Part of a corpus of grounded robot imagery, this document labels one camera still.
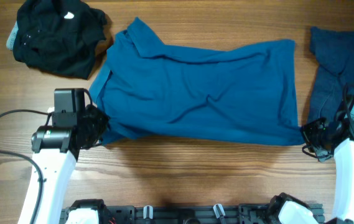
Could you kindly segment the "dark navy shirt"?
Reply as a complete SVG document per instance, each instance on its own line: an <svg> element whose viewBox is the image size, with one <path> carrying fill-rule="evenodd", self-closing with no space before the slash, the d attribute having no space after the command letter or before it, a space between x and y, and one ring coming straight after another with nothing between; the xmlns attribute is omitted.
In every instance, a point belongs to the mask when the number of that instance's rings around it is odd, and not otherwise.
<svg viewBox="0 0 354 224"><path fill-rule="evenodd" d="M319 64L312 89L307 122L331 121L343 96L343 88L354 85L354 31L310 28L310 52Z"/></svg>

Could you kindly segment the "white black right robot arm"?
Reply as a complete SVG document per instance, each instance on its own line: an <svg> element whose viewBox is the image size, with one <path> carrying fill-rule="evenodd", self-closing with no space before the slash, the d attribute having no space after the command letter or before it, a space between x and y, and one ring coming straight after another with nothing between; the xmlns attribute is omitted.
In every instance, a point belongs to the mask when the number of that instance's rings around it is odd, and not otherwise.
<svg viewBox="0 0 354 224"><path fill-rule="evenodd" d="M318 130L308 124L303 134L306 145L313 150L326 150L326 145L337 143L331 150L336 164L336 189L330 223L354 223L354 122L347 118L342 132L331 126ZM316 224L315 214L307 204L281 193L272 198L267 218L277 223Z"/></svg>

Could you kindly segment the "teal blue polo shirt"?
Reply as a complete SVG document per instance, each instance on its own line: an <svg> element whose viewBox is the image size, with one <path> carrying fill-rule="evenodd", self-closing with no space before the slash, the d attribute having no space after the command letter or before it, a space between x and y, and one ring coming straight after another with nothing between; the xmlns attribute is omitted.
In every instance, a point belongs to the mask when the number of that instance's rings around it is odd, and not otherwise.
<svg viewBox="0 0 354 224"><path fill-rule="evenodd" d="M294 50L290 39L230 51L167 45L135 18L90 87L110 118L104 142L158 134L300 145Z"/></svg>

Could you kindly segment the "black crumpled garment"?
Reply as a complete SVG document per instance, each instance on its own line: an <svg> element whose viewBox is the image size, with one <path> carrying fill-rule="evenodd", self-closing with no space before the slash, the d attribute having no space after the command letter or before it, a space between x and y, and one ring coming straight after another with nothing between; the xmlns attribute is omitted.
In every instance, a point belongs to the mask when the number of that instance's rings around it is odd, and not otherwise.
<svg viewBox="0 0 354 224"><path fill-rule="evenodd" d="M27 0L17 11L15 60L45 72L88 79L106 14L80 0Z"/></svg>

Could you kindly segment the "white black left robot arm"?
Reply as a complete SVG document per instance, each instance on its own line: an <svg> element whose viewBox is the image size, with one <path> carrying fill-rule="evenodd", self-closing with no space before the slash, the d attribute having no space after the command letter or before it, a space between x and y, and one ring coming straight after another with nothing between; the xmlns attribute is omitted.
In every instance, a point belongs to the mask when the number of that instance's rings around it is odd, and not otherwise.
<svg viewBox="0 0 354 224"><path fill-rule="evenodd" d="M109 117L93 105L80 111L51 111L52 124L32 135L35 165L19 223L58 223L68 181L81 150L95 147L106 131Z"/></svg>

